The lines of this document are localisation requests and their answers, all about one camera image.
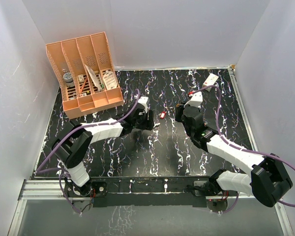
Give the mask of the red key tag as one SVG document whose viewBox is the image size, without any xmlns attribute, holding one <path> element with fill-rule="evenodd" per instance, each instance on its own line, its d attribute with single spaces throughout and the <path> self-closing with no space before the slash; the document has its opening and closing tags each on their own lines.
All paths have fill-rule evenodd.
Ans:
<svg viewBox="0 0 295 236">
<path fill-rule="evenodd" d="M 162 112 L 159 114 L 160 119 L 164 119 L 166 117 L 166 112 Z"/>
</svg>

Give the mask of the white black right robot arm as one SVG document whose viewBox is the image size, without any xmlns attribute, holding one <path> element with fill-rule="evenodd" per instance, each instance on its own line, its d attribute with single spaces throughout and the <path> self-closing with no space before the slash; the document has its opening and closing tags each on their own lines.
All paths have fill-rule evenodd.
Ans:
<svg viewBox="0 0 295 236">
<path fill-rule="evenodd" d="M 242 192 L 253 195 L 264 206 L 272 207 L 292 188 L 292 180 L 282 162 L 245 152 L 239 145 L 224 141 L 217 131 L 205 125 L 199 108 L 177 104 L 175 120 L 182 123 L 196 147 L 223 158 L 242 171 L 218 170 L 207 182 L 194 187 L 203 195 L 221 195 L 224 191 Z"/>
</svg>

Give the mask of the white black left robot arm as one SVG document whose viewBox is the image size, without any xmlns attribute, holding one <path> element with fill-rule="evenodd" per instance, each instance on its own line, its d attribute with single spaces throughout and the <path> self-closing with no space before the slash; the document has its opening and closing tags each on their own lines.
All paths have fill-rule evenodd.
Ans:
<svg viewBox="0 0 295 236">
<path fill-rule="evenodd" d="M 52 142 L 52 155 L 65 166 L 66 176 L 71 180 L 71 188 L 80 196 L 87 196 L 92 189 L 90 176 L 83 164 L 89 146 L 101 140 L 123 137 L 133 129 L 154 128 L 154 111 L 136 108 L 129 116 L 115 116 L 108 120 L 88 123 L 69 122 Z"/>
</svg>

